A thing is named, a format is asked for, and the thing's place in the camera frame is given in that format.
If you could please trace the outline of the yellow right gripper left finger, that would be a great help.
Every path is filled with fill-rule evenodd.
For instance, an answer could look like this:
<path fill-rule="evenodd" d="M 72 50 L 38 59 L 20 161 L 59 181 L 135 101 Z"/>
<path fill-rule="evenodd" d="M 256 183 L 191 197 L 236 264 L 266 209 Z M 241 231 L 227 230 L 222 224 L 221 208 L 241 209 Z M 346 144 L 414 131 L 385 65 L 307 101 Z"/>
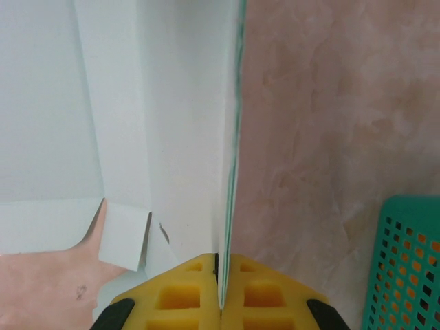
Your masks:
<path fill-rule="evenodd" d="M 218 255 L 202 254 L 116 296 L 92 329 L 220 329 Z"/>

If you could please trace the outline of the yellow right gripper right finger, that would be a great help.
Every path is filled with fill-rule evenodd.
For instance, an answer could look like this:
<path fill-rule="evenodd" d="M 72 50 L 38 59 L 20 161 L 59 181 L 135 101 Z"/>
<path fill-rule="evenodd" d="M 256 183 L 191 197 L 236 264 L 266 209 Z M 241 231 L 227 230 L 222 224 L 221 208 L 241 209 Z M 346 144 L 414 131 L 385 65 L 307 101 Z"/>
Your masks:
<path fill-rule="evenodd" d="M 316 290 L 248 257 L 233 254 L 222 329 L 347 329 Z"/>

